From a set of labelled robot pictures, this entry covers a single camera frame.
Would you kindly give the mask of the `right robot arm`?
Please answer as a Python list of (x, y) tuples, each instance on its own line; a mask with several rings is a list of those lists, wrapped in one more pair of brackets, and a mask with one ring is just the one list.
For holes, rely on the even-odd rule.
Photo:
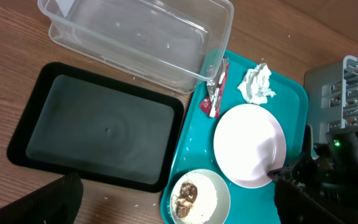
[(325, 139), (314, 143), (307, 125), (301, 154), (268, 172), (281, 223), (358, 223), (358, 127)]

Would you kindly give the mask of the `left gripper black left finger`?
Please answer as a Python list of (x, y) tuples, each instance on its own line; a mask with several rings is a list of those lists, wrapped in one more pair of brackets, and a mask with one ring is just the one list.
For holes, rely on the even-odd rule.
[(67, 174), (0, 208), (0, 224), (72, 224), (82, 198), (80, 176), (77, 173)]

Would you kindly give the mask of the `large white plate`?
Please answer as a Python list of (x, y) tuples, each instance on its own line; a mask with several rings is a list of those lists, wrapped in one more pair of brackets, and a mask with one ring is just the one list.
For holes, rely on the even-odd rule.
[(287, 145), (277, 119), (261, 106), (237, 105), (219, 120), (213, 149), (222, 173), (234, 184), (256, 189), (269, 184), (271, 170), (283, 167)]

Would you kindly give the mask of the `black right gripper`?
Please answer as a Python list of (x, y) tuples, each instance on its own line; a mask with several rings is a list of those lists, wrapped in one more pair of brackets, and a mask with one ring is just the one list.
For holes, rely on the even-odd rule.
[(320, 187), (321, 181), (318, 179), (318, 165), (311, 156), (312, 150), (313, 128), (310, 124), (307, 124), (300, 155), (282, 168), (269, 171), (267, 173), (268, 177), (274, 182), (282, 179), (289, 182), (301, 183), (307, 187)]

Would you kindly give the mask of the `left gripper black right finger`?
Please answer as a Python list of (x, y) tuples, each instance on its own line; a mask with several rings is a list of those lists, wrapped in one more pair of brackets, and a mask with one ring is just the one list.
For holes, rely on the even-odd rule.
[(275, 206), (281, 223), (349, 223), (345, 210), (319, 195), (305, 192), (286, 180), (275, 183)]

